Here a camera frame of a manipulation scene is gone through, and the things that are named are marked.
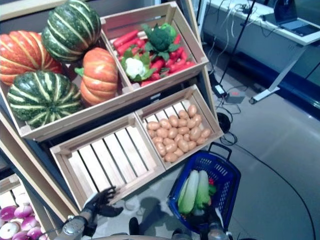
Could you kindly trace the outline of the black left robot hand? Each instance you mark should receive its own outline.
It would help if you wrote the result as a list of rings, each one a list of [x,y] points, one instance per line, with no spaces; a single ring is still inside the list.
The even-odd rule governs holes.
[[[114,207],[110,204],[110,201],[114,198],[116,194],[116,187],[111,186],[104,189],[101,192],[96,193],[83,207],[84,211],[90,211],[93,219],[97,215],[103,217],[117,217],[119,216],[124,208],[123,207]]]

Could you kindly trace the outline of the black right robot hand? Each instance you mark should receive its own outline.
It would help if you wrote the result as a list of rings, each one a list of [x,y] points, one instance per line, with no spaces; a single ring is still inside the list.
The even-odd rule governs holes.
[[[207,207],[201,218],[203,224],[216,225],[219,228],[224,228],[222,214],[218,207]]]

